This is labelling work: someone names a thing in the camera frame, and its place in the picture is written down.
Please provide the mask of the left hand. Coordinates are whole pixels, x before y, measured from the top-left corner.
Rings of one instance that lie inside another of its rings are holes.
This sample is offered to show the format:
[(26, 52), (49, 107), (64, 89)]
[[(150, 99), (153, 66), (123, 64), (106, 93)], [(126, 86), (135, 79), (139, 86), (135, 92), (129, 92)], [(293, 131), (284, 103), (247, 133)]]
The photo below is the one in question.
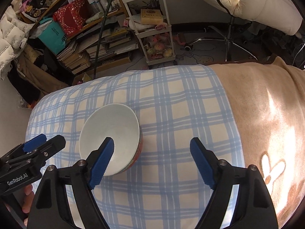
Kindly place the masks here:
[(30, 213), (31, 205), (34, 200), (33, 185), (29, 184), (17, 191), (20, 201), (14, 196), (9, 194), (5, 196), (6, 206), (9, 210), (13, 210), (15, 214), (27, 225), (28, 214)]

